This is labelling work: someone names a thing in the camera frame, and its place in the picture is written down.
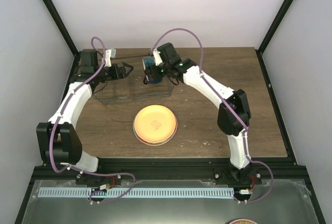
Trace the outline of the dark blue ceramic mug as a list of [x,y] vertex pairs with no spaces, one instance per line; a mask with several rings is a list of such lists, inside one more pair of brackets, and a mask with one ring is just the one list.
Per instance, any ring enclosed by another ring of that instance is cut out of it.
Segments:
[[163,74],[161,72],[161,68],[156,65],[154,58],[144,57],[142,59],[142,63],[145,74],[143,83],[145,85],[161,83]]

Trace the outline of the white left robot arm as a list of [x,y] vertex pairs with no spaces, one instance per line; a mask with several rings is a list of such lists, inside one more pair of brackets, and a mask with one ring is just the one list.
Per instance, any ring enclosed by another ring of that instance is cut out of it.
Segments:
[[105,67],[81,67],[80,73],[75,73],[70,78],[68,92],[56,113],[47,122],[39,123],[36,128],[43,162],[50,163],[58,173],[72,167],[88,172],[88,179],[96,185],[105,180],[106,172],[98,167],[99,159],[83,151],[76,125],[98,84],[124,79],[132,71],[133,66],[121,62]]

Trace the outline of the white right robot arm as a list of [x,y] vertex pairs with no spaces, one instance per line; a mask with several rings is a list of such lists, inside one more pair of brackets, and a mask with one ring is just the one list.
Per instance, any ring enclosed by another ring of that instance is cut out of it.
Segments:
[[145,83],[158,83],[164,77],[174,78],[186,84],[210,100],[218,109],[217,125],[227,135],[230,147],[230,163],[235,167],[230,177],[236,184],[249,178],[246,168],[251,157],[248,151],[248,126],[251,118],[246,93],[233,90],[216,81],[190,59],[166,68],[156,64],[153,58],[143,59]]

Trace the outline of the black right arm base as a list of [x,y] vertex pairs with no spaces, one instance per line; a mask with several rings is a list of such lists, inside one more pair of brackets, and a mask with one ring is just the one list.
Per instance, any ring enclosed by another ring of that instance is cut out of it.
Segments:
[[228,185],[249,185],[252,183],[261,185],[262,180],[257,177],[257,173],[258,171],[251,164],[243,169],[227,164],[214,170],[215,179]]

